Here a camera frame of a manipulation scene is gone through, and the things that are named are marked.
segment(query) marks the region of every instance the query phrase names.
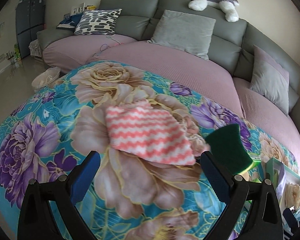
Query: stuffed husky toy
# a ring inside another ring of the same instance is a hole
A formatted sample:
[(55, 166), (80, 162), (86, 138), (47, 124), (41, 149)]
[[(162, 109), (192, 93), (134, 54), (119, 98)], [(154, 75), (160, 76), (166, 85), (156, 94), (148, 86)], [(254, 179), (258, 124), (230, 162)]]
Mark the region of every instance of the stuffed husky toy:
[(226, 14), (228, 22), (236, 22), (239, 20), (236, 6), (239, 6), (237, 0), (192, 0), (189, 8), (195, 11), (203, 11), (208, 5), (221, 9)]

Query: pink striped cloth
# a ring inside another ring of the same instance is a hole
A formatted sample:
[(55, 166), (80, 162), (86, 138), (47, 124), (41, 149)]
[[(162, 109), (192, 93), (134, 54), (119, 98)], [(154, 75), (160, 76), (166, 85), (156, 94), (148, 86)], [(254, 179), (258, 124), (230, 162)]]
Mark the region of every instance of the pink striped cloth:
[(191, 143), (178, 121), (146, 100), (106, 110), (111, 147), (147, 161), (193, 165)]

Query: pink sofa cover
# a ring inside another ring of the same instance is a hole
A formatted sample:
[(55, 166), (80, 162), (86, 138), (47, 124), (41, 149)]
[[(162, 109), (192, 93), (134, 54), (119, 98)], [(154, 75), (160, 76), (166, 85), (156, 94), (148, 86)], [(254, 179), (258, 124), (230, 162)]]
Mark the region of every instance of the pink sofa cover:
[(242, 117), (231, 75), (212, 61), (146, 41), (112, 47), (99, 56), (90, 58), (88, 62), (99, 59), (119, 61), (161, 75), (218, 102)]
[(43, 51), (46, 64), (51, 67), (59, 67), (63, 73), (85, 64), (86, 60), (95, 53), (100, 53), (100, 48), (116, 46), (118, 42), (130, 43), (136, 40), (123, 35), (78, 35), (70, 36), (50, 44)]
[(264, 96), (249, 89), (250, 82), (234, 78), (243, 117), (282, 143), (295, 156), (300, 170), (300, 134), (288, 116)]

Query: gray pillow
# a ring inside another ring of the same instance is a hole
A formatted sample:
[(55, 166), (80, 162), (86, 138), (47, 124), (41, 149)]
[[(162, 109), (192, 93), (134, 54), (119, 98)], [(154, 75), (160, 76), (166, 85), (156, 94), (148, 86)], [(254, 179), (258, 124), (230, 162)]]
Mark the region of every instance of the gray pillow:
[(255, 61), (250, 89), (274, 103), (285, 115), (289, 111), (289, 72), (269, 54), (254, 46)]
[(208, 17), (165, 10), (148, 42), (209, 60), (207, 53), (215, 23)]

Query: glossy floor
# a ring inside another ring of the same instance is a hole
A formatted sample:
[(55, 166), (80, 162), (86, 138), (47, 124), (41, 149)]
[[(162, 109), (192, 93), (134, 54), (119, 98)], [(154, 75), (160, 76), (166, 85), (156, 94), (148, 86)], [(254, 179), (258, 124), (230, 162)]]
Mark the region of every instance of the glossy floor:
[(34, 95), (31, 83), (45, 71), (43, 63), (28, 56), (23, 66), (9, 66), (0, 74), (0, 124), (11, 112)]

